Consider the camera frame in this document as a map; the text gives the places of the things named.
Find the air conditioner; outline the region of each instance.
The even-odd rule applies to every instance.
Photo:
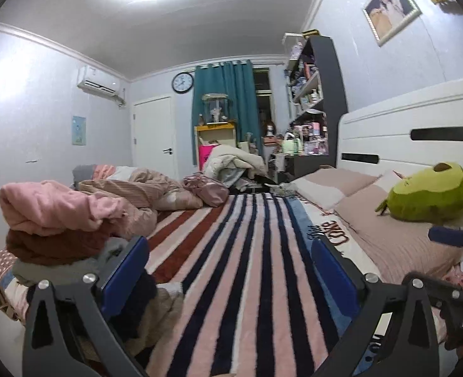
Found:
[[[120,80],[92,66],[84,66],[78,72],[78,87],[90,93],[120,96]]]

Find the green plush toy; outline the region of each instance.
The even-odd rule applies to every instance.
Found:
[[[440,163],[404,178],[376,209],[403,221],[436,224],[463,215],[463,168]]]

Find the window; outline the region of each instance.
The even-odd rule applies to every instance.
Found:
[[[272,122],[275,118],[272,89],[270,87],[268,71],[268,68],[257,68],[253,72],[260,128],[263,136],[266,136],[266,123]]]

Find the folded pink towel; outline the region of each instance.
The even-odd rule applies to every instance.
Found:
[[[56,181],[1,187],[0,206],[11,229],[49,236],[66,229],[96,231],[104,219],[123,216],[127,200],[86,195]]]

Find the teal curtain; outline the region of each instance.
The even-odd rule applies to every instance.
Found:
[[[237,139],[242,142],[247,132],[253,134],[260,154],[263,153],[261,129],[254,86],[253,64],[233,64],[225,62],[219,67],[209,64],[207,68],[197,67],[195,70],[195,89],[193,91],[193,109],[191,118],[191,134],[198,125],[198,115],[204,114],[202,96],[206,93],[225,93],[231,101],[230,118],[237,121]],[[195,141],[193,146],[193,163],[197,165]]]

